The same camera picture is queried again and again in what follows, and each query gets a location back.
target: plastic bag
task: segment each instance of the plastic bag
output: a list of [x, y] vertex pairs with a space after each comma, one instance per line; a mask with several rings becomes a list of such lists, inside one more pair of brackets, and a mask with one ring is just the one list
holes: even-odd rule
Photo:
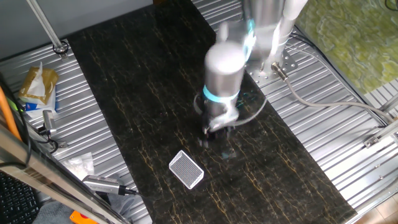
[[95, 174], [91, 152], [63, 161], [62, 164], [80, 180], [83, 180], [87, 175]]
[[40, 62], [40, 67], [36, 72], [35, 78], [32, 80], [29, 89], [27, 90], [27, 94], [34, 95], [34, 96], [45, 96], [45, 87], [43, 83], [43, 63]]

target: keyboard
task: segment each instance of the keyboard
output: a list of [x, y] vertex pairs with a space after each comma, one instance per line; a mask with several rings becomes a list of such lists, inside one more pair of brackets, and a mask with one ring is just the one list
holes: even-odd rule
[[39, 213], [39, 201], [33, 189], [0, 172], [0, 223], [30, 224]]

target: silver cylindrical joint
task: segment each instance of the silver cylindrical joint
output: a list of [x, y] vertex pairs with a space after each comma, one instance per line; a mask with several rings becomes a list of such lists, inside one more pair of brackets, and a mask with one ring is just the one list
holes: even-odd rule
[[213, 118], [235, 107], [246, 63], [243, 46], [233, 41], [213, 45], [205, 58], [206, 110]]
[[237, 94], [245, 63], [242, 45], [230, 41], [213, 45], [205, 58], [205, 85], [209, 92], [220, 98]]
[[289, 39], [289, 35], [293, 31], [295, 21], [296, 21], [295, 19], [290, 20], [286, 17], [282, 17], [282, 20], [280, 21], [280, 30], [279, 30], [279, 46], [275, 54], [275, 57], [272, 58], [273, 62], [283, 63], [282, 54], [285, 49], [286, 42]]
[[250, 0], [251, 15], [256, 27], [266, 27], [277, 24], [282, 16], [284, 0]]

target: metal grating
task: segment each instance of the metal grating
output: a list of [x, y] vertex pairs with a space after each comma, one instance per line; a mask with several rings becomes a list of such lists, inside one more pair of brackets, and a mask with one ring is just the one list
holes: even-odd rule
[[[215, 31], [221, 21], [236, 20], [241, 15], [238, 12], [241, 9], [234, 8], [234, 16], [231, 16], [229, 5], [224, 5], [234, 1], [222, 2], [193, 1]], [[216, 19], [209, 17], [210, 14], [217, 14]], [[288, 44], [316, 55], [310, 46], [295, 39], [290, 39]], [[287, 51], [298, 64], [298, 69], [289, 74], [289, 79], [302, 98], [314, 103], [359, 101], [335, 71], [330, 72], [312, 56], [291, 49]], [[393, 94], [398, 92], [398, 82], [396, 84], [395, 91], [389, 90]], [[368, 111], [352, 106], [307, 107], [292, 96], [280, 79], [259, 87], [359, 216], [392, 196], [393, 192], [384, 195], [383, 190], [398, 177], [398, 145], [392, 138], [386, 138], [369, 149], [365, 148], [363, 142], [378, 132], [380, 125]], [[367, 201], [379, 192], [383, 194], [379, 196], [380, 200]]]
[[[73, 54], [68, 51], [69, 59], [60, 60], [52, 50], [52, 45], [14, 57], [0, 63], [0, 72], [4, 75], [11, 89], [17, 92], [31, 66], [54, 69], [58, 75], [57, 102], [58, 114], [54, 116], [57, 134], [52, 137], [68, 144], [67, 150], [58, 150], [54, 157], [64, 161], [75, 156], [91, 152], [95, 174], [109, 177], [117, 174], [129, 188], [137, 190], [126, 163], [109, 130], [105, 118], [91, 92], [83, 72]], [[31, 125], [40, 127], [42, 117], [30, 119]], [[42, 201], [49, 199], [39, 195]], [[152, 223], [149, 213], [140, 197], [136, 197], [131, 217], [134, 223]]]
[[[371, 102], [374, 107], [380, 108], [384, 103], [387, 103], [387, 101], [396, 94], [398, 94], [398, 78], [384, 84], [380, 88], [377, 88], [370, 93], [365, 94], [365, 97]], [[393, 117], [398, 117], [398, 106], [388, 112]]]

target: green carpet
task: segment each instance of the green carpet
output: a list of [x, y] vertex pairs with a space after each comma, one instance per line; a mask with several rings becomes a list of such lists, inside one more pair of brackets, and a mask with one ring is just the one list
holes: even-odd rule
[[297, 25], [362, 93], [398, 78], [398, 12], [384, 0], [309, 0]]

